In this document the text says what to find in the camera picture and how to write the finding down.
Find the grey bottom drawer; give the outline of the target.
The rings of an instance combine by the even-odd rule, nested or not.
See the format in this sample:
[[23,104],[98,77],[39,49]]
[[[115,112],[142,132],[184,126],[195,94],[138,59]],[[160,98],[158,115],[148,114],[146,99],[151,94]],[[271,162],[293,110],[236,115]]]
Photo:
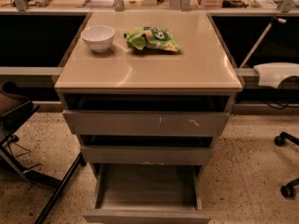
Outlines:
[[98,224],[207,224],[192,166],[102,164],[93,207]]

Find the grey drawer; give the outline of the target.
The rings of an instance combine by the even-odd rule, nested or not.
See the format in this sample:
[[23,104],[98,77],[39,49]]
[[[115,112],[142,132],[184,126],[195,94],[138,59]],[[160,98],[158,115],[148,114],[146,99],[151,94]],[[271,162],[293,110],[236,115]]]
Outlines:
[[219,136],[225,112],[65,110],[73,134],[135,136]]
[[201,147],[82,146],[80,150],[90,163],[205,165],[212,155],[211,148]]
[[93,207],[98,224],[207,224],[192,166],[102,164]]

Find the grey drawer cabinet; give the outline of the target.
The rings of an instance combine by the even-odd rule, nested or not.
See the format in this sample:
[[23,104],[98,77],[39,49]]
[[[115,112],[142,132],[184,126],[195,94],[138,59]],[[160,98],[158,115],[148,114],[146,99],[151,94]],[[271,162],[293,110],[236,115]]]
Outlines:
[[[100,11],[90,25],[116,31],[111,49],[94,53],[77,42],[55,89],[64,110],[225,112],[242,84],[208,15],[201,11]],[[129,49],[123,35],[138,26],[168,29],[178,53]],[[211,148],[220,136],[76,134],[80,147]]]

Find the grey top drawer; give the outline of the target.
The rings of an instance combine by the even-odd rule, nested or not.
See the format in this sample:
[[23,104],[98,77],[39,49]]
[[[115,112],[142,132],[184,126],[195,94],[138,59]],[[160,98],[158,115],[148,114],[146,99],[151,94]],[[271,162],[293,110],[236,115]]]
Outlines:
[[219,136],[225,112],[65,110],[73,134],[135,136]]

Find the grey middle drawer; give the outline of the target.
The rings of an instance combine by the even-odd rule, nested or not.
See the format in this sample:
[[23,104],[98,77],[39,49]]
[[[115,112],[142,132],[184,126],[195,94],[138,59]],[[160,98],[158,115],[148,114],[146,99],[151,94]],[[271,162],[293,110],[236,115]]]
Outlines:
[[211,148],[201,147],[82,146],[80,150],[90,163],[205,165],[212,155]]

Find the green snack bag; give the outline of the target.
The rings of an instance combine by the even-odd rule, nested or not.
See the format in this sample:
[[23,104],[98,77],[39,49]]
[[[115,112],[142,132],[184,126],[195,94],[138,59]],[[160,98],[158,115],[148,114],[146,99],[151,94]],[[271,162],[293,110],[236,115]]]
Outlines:
[[180,45],[172,33],[165,29],[145,26],[136,27],[124,33],[127,46],[131,49],[159,49],[171,52],[179,52]]

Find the white bowl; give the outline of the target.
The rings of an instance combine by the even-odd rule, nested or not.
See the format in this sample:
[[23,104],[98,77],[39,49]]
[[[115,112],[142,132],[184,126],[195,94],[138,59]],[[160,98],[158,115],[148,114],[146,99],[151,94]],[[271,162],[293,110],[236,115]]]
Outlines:
[[94,25],[81,32],[84,43],[94,52],[107,51],[114,41],[115,30],[106,25]]

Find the white stick with black tip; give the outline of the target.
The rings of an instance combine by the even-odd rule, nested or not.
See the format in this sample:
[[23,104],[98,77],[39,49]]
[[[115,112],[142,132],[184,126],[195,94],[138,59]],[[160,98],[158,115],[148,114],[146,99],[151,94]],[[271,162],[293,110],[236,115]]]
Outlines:
[[240,64],[239,68],[244,68],[247,64],[247,61],[249,60],[249,58],[252,56],[253,52],[258,48],[258,46],[261,44],[261,42],[263,41],[263,39],[265,38],[265,36],[267,35],[267,33],[270,31],[270,29],[272,28],[274,23],[281,23],[284,24],[286,23],[287,20],[286,19],[282,19],[282,18],[278,18],[278,17],[272,17],[270,22],[268,23],[268,25],[265,27],[265,29],[263,30],[263,32],[261,33],[260,37],[257,39],[257,41],[255,42],[255,44],[253,45],[253,47],[251,48],[251,50],[249,51],[249,53],[247,54],[246,58],[244,59],[244,61],[242,62],[242,64]]

